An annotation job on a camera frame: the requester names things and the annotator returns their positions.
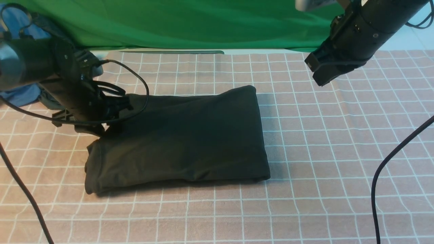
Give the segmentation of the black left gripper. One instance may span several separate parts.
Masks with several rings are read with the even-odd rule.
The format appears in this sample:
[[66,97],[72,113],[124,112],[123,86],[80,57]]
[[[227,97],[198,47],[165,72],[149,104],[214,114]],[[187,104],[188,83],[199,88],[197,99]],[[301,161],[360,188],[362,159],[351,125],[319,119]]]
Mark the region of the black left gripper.
[[101,137],[105,133],[102,123],[117,123],[133,114],[121,116],[123,110],[133,110],[126,91],[109,82],[89,79],[50,79],[38,85],[63,106],[54,113],[53,125],[73,124],[76,133]]

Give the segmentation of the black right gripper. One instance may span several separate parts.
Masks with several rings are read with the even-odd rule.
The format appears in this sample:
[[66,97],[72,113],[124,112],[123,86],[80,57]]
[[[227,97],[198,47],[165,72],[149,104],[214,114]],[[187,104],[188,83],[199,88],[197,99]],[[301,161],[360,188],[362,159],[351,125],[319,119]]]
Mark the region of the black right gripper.
[[398,30],[399,0],[352,0],[330,35],[305,59],[319,86],[366,65]]

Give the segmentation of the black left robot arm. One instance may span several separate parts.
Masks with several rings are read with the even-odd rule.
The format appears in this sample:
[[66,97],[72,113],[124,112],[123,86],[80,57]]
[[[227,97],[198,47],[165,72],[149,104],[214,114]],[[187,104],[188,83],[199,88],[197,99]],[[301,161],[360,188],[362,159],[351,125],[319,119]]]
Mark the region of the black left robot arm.
[[59,38],[3,40],[1,90],[37,83],[64,108],[48,118],[54,126],[71,124],[76,132],[101,136],[103,123],[133,110],[123,89],[93,80],[103,63]]

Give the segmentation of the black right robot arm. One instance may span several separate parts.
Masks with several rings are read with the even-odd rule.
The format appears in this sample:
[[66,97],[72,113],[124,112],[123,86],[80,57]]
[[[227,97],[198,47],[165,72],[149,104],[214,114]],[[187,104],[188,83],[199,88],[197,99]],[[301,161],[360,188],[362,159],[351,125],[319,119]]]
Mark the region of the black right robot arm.
[[305,59],[313,79],[324,86],[366,63],[427,0],[351,0],[330,24],[330,34]]

